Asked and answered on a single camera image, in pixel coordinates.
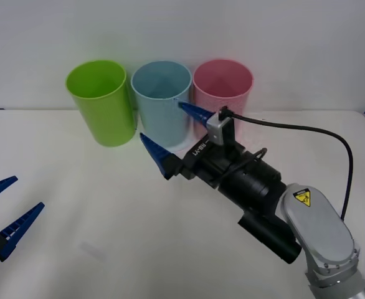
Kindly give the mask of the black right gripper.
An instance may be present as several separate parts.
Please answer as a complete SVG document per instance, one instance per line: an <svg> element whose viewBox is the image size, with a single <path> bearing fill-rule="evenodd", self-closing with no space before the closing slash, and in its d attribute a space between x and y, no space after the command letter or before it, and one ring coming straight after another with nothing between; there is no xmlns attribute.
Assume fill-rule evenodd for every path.
<svg viewBox="0 0 365 299"><path fill-rule="evenodd" d="M205 128L209 119L215 114L188 102L179 102L178 107ZM247 151L238 142L232 146L219 146L209 141L208 135L201 138L183 159L143 133L140 133L140 140L166 180L177 176L181 170L186 179L198 177L213 189L219 186L222 176L230 168L248 157Z"/></svg>

